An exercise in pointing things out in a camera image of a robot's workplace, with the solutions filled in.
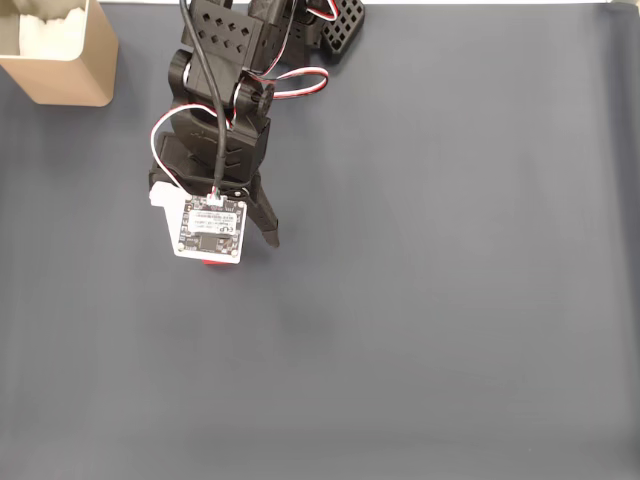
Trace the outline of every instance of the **black cable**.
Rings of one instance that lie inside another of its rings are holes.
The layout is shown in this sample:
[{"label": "black cable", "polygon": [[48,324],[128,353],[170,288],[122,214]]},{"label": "black cable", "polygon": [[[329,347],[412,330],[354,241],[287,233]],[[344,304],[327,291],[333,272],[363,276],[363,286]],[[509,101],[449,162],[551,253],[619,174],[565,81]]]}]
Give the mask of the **black cable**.
[{"label": "black cable", "polygon": [[211,71],[211,65],[207,61],[207,56],[202,49],[200,43],[200,37],[196,33],[196,28],[193,26],[193,20],[191,19],[191,13],[189,13],[189,7],[187,7],[187,0],[180,0],[180,12],[182,13],[182,19],[187,27],[193,46],[202,64],[202,70],[204,71],[204,77],[211,90],[211,100],[213,107],[218,117],[218,153],[216,155],[216,165],[213,171],[213,186],[215,188],[216,195],[220,195],[220,183],[224,177],[224,167],[227,161],[227,124],[226,116],[224,114],[224,105],[222,105],[222,99],[220,98],[220,91],[216,85],[216,80],[213,78],[213,72]]}]

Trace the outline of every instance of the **white wire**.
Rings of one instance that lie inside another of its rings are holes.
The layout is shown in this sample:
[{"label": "white wire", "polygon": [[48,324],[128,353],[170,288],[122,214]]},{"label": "white wire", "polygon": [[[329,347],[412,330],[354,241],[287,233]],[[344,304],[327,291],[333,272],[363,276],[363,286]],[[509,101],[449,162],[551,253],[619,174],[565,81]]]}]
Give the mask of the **white wire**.
[{"label": "white wire", "polygon": [[290,72],[283,73],[276,80],[285,80],[287,78],[300,77],[302,75],[322,75],[324,78],[320,82],[318,82],[317,84],[311,87],[300,88],[298,90],[289,90],[285,92],[276,92],[273,95],[273,98],[276,100],[280,100],[283,98],[295,98],[295,97],[301,97],[303,95],[310,95],[312,93],[316,93],[322,90],[324,87],[326,87],[327,83],[329,82],[329,72],[327,72],[324,68],[321,68],[321,67],[297,68],[295,70],[291,70]]},{"label": "white wire", "polygon": [[[153,126],[153,128],[151,129],[150,143],[151,143],[151,153],[153,153],[153,158],[156,161],[156,163],[160,166],[160,168],[164,171],[164,173],[167,174],[167,176],[171,179],[171,181],[175,183],[178,188],[180,188],[180,190],[182,190],[184,193],[189,195],[189,197],[191,197],[191,194],[185,190],[185,188],[180,184],[180,182],[178,182],[176,177],[173,176],[173,173],[171,173],[169,169],[165,166],[165,164],[162,163],[162,161],[160,160],[160,157],[158,156],[158,152],[156,150],[156,135],[158,133],[158,129],[160,128],[160,126],[162,126],[164,122],[166,122],[169,118],[173,117],[176,113],[183,112],[185,110],[204,110],[209,115],[212,115],[214,117],[218,116],[215,110],[212,110],[209,107],[206,107],[204,105],[200,105],[197,103],[189,103],[187,105],[180,105],[179,107],[172,108],[167,113],[165,113],[162,117],[160,117],[160,120],[158,120],[156,124]],[[227,128],[231,128],[231,126],[229,125],[229,120],[227,120]]]},{"label": "white wire", "polygon": [[320,10],[316,10],[315,8],[309,8],[307,7],[307,12],[312,13],[313,15],[315,15],[316,17],[320,17],[323,20],[327,20],[328,22],[335,22],[338,19],[338,6],[336,5],[336,2],[334,0],[328,0],[329,2],[329,7],[331,7],[331,15],[327,15],[324,12],[321,12]]},{"label": "white wire", "polygon": [[242,78],[238,82],[238,86],[236,87],[236,91],[233,93],[233,118],[231,119],[231,125],[236,124],[236,117],[238,116],[238,108],[236,107],[236,102],[238,101],[238,94],[240,93],[240,87],[242,86]]},{"label": "white wire", "polygon": [[284,34],[284,40],[282,42],[282,47],[280,48],[280,51],[278,52],[278,56],[275,58],[273,63],[271,63],[271,66],[269,66],[267,71],[262,73],[260,75],[260,77],[265,77],[265,76],[269,75],[271,70],[273,70],[274,67],[278,64],[278,62],[280,61],[280,57],[282,57],[282,54],[284,53],[284,49],[287,46],[287,40],[289,39],[289,32],[291,31],[291,25],[293,25],[293,17],[294,17],[294,13],[296,11],[296,3],[297,3],[297,1],[298,0],[293,0],[293,4],[291,5],[291,16],[289,17],[289,26],[287,26],[287,31]]}]

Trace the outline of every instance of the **white label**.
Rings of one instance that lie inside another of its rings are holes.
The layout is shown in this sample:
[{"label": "white label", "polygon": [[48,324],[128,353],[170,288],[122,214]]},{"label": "white label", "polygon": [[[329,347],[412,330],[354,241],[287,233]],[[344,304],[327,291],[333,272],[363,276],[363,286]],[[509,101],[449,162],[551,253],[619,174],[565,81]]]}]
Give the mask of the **white label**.
[{"label": "white label", "polygon": [[192,233],[212,233],[214,235],[234,235],[238,215],[229,212],[192,210],[189,213],[189,231]]}]

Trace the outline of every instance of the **circuit board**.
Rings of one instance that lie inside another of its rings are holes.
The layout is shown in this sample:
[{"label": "circuit board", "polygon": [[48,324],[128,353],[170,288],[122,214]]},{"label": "circuit board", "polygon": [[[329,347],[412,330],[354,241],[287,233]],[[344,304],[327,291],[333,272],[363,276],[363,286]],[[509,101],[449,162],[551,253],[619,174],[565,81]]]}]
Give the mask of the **circuit board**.
[{"label": "circuit board", "polygon": [[218,261],[228,256],[237,263],[246,215],[245,202],[222,197],[222,204],[214,205],[207,197],[193,196],[184,204],[178,251],[210,253]]}]

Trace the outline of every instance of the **gray mat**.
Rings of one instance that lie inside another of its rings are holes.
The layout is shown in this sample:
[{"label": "gray mat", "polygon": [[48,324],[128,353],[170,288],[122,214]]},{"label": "gray mat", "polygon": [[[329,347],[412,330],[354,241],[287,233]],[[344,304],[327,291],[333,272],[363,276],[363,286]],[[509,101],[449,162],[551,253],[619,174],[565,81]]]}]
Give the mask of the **gray mat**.
[{"label": "gray mat", "polygon": [[370,7],[232,268],[147,198],[178,9],[106,11],[109,107],[0,78],[2,480],[638,478],[636,9]]}]

